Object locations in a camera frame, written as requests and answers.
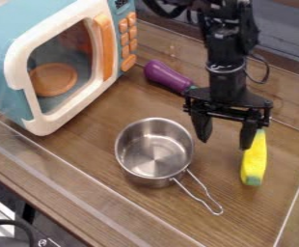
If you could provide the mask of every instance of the microwave handle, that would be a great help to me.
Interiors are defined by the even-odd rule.
[[[99,27],[101,33],[101,45],[103,45],[103,81],[105,81],[113,73],[113,29],[111,19],[105,14],[100,14],[93,18],[93,25]]]

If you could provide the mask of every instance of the purple eggplant toy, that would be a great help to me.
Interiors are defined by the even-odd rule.
[[[194,88],[194,81],[172,70],[159,60],[151,60],[144,67],[144,76],[148,80],[164,85],[179,94],[183,94],[191,87]]]

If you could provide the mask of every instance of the saucepan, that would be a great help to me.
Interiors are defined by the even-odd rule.
[[[152,188],[177,184],[214,215],[220,215],[222,205],[212,199],[206,185],[188,168],[194,147],[191,134],[179,123],[163,118],[148,118],[131,123],[121,131],[115,143],[115,155],[131,182]],[[188,174],[203,188],[216,209],[181,184],[184,174]]]

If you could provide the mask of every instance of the toy microwave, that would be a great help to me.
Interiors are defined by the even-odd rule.
[[[133,0],[0,2],[0,112],[48,135],[135,64]]]

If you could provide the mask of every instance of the pot handle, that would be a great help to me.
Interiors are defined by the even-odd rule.
[[[194,195],[194,193],[185,188],[185,186],[180,183],[180,181],[176,178],[171,178],[171,180],[179,185],[179,187],[183,189],[183,191],[187,193],[187,195],[195,200],[198,201],[200,204],[203,204],[207,208],[207,210],[216,216],[219,216],[224,210],[223,210],[223,206],[212,199],[212,197],[208,194],[206,185],[199,181],[199,179],[196,178],[196,176],[191,173],[191,171],[187,169],[185,170],[187,173],[189,174],[189,176],[194,178],[194,180],[196,181],[196,183],[199,184],[199,186],[203,188],[204,192],[206,192],[206,196],[210,198],[210,200],[214,202],[214,204],[216,205],[216,207],[219,208],[218,211],[215,211],[208,204],[206,203],[206,201],[203,199],[200,199],[199,197],[196,197]]]

